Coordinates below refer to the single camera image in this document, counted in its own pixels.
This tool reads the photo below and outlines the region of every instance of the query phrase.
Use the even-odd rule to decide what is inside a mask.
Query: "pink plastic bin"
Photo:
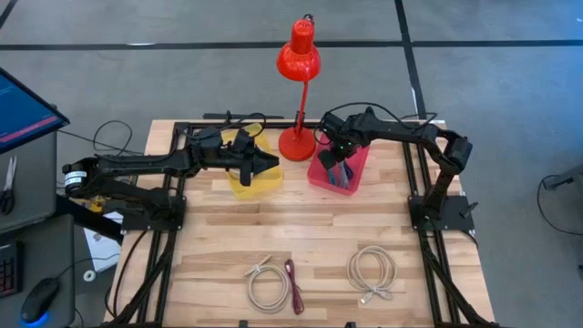
[[[321,143],[328,143],[326,136],[322,135],[320,139]],[[342,195],[351,196],[358,190],[358,185],[361,183],[361,176],[363,175],[364,164],[366,163],[366,158],[368,157],[368,147],[358,148],[356,154],[346,160],[348,166],[353,170],[354,177],[350,180],[350,186],[348,189],[344,189],[338,186],[333,186],[328,182],[328,173],[322,163],[318,159],[318,154],[322,150],[330,149],[328,145],[317,144],[316,152],[313,154],[312,163],[308,169],[308,181],[315,186],[322,187],[324,189],[341,193]],[[336,179],[340,178],[340,169],[338,165],[334,167],[334,175]]]

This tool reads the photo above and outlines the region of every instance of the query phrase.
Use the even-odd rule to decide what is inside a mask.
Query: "monitor screen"
[[[0,154],[68,124],[68,120],[0,68]]]

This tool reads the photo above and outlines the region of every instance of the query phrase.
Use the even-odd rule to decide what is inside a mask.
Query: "lamp shade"
[[[290,80],[308,82],[320,73],[320,54],[313,44],[314,25],[311,15],[296,21],[291,40],[277,56],[277,69]]]

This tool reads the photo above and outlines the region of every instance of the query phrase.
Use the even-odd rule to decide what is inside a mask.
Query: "wooden tabletop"
[[[147,154],[168,153],[174,122],[152,122]],[[264,133],[277,151],[281,131],[266,129]],[[424,190],[415,147],[412,152],[419,190]],[[435,180],[438,167],[429,161]],[[306,179],[310,162],[280,157],[282,185],[250,200],[237,200],[219,169],[201,171],[187,180],[188,213],[178,233],[164,325],[236,326],[239,320],[249,320],[250,326],[344,326],[349,321],[357,326],[433,326],[419,240],[406,204],[410,190],[401,143],[373,142],[360,188],[350,197],[310,185]],[[162,176],[138,180],[147,189],[161,183]],[[460,190],[456,179],[450,192]],[[138,235],[134,231],[125,237],[120,263]],[[119,311],[143,281],[151,235],[144,237],[130,260],[121,283]],[[476,246],[458,231],[444,232],[444,236],[455,284],[480,315],[493,321]],[[374,296],[367,304],[359,304],[362,294],[346,280],[348,259],[369,245],[384,247],[398,265],[392,301]],[[268,254],[273,256],[271,263],[282,268],[287,259],[295,262],[303,314],[294,314],[291,297],[290,306],[276,314],[259,313],[248,304],[246,279],[241,275]],[[377,278],[377,265],[374,258],[363,258],[365,278]],[[120,270],[118,265],[114,286]],[[260,300],[278,295],[281,285],[275,277],[265,273],[256,283]],[[444,320],[448,320],[441,283],[438,289]],[[154,317],[158,290],[157,283],[150,295],[149,320]]]

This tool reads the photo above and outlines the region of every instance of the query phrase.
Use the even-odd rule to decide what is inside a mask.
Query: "keyboard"
[[[17,241],[0,244],[0,298],[22,291],[22,245]]]

